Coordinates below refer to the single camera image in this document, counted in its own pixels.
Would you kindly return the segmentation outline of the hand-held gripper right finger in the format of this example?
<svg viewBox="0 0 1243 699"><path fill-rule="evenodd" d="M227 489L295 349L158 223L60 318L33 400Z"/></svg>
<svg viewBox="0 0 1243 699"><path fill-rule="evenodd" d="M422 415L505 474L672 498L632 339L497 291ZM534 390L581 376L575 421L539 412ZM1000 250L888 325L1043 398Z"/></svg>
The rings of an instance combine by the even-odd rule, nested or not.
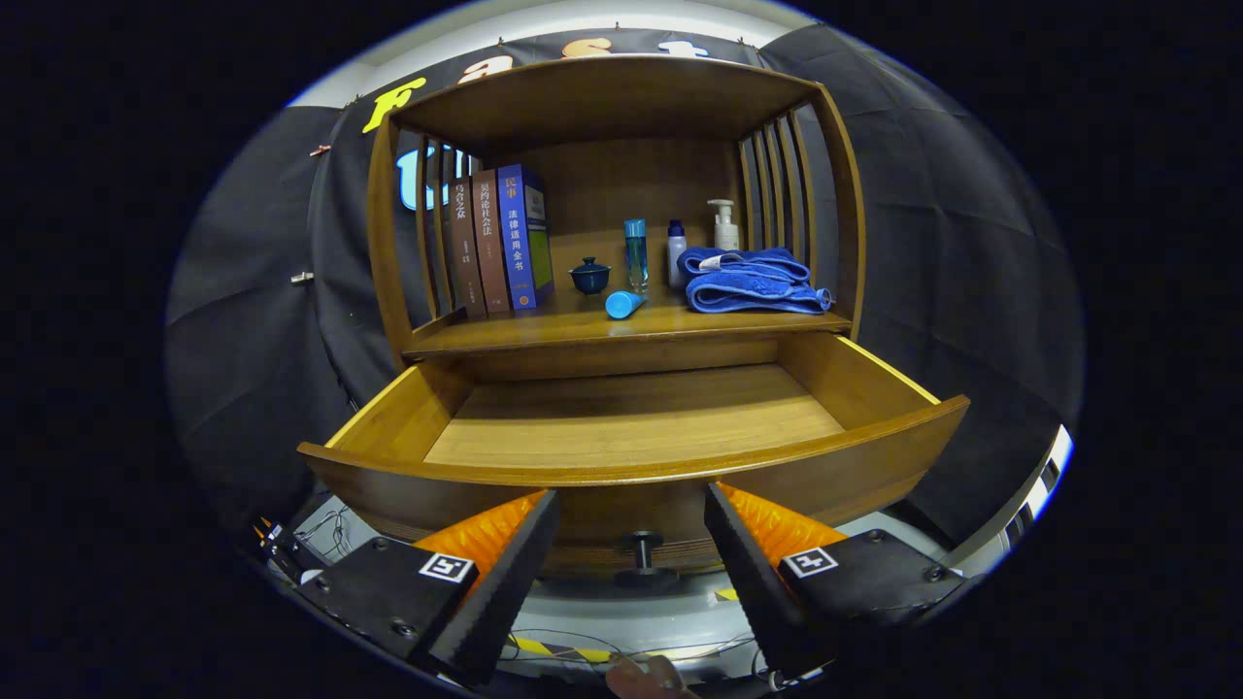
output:
<svg viewBox="0 0 1243 699"><path fill-rule="evenodd" d="M727 483L706 488L704 522L764 662L791 680L888 658L972 588L891 532L845 535Z"/></svg>

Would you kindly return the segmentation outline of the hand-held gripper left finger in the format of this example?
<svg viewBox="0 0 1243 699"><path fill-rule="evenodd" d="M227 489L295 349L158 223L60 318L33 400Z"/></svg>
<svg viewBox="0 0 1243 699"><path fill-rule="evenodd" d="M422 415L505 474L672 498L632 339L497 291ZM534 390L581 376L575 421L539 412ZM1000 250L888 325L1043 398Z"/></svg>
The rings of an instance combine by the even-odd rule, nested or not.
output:
<svg viewBox="0 0 1243 699"><path fill-rule="evenodd" d="M561 502L544 488L491 512L513 522L486 552L373 537L300 583L296 598L387 658L462 687L487 684L554 544Z"/></svg>

